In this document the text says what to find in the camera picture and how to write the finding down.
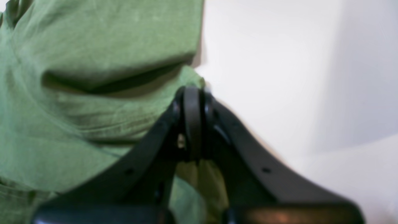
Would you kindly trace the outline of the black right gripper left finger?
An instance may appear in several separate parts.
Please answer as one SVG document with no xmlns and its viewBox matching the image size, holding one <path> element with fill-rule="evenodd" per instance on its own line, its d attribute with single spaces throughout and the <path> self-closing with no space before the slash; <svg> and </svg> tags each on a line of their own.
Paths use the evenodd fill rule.
<svg viewBox="0 0 398 224">
<path fill-rule="evenodd" d="M 176 166 L 201 150 L 201 94 L 182 87 L 144 138 L 117 163 L 41 205 L 33 224 L 175 224 Z"/>
</svg>

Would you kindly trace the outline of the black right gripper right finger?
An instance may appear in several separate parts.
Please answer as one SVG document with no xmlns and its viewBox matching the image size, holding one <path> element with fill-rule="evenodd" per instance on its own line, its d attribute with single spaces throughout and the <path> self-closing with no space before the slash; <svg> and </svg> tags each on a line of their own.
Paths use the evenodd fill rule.
<svg viewBox="0 0 398 224">
<path fill-rule="evenodd" d="M 201 111 L 203 156 L 220 169 L 229 201 L 223 224 L 364 224 L 354 202 L 280 162 L 206 90 Z"/>
</svg>

